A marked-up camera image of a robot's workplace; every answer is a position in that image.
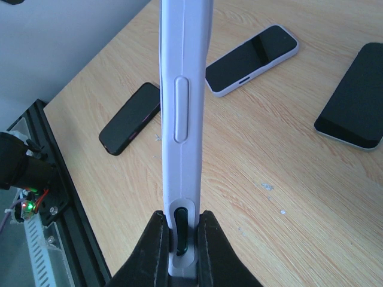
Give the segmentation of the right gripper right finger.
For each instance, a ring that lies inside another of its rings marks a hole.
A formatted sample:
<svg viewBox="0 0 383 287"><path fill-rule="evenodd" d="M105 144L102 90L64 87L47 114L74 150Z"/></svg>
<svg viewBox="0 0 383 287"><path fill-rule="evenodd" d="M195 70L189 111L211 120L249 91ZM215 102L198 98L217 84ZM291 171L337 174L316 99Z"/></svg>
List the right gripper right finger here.
<svg viewBox="0 0 383 287"><path fill-rule="evenodd" d="M218 220L210 210L200 215L197 245L199 286L262 285L238 258Z"/></svg>

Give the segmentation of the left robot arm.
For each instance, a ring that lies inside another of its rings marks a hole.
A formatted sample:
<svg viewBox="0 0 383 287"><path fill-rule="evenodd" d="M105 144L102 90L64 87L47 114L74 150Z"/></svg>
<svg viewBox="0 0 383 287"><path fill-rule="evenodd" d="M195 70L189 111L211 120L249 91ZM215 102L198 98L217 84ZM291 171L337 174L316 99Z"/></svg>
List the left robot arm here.
<svg viewBox="0 0 383 287"><path fill-rule="evenodd" d="M43 190L55 174L54 166L45 159L42 148L29 138L23 141L11 133L1 132L1 188Z"/></svg>

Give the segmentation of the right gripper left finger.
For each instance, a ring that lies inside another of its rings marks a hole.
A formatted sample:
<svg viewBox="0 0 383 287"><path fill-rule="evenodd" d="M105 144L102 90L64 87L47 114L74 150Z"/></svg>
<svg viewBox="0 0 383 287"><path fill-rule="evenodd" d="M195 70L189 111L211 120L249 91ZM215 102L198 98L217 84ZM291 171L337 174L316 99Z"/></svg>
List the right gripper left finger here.
<svg viewBox="0 0 383 287"><path fill-rule="evenodd" d="M164 213L155 211L127 261L113 275L109 285L168 286L170 232Z"/></svg>

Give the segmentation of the black phone from pink case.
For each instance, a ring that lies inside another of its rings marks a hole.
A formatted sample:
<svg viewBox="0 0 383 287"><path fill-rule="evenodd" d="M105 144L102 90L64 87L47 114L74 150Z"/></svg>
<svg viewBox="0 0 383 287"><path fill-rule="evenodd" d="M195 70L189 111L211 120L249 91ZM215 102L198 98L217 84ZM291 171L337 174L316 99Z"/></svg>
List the black phone from pink case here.
<svg viewBox="0 0 383 287"><path fill-rule="evenodd" d="M382 140L382 44L365 44L315 120L314 129L361 149Z"/></svg>

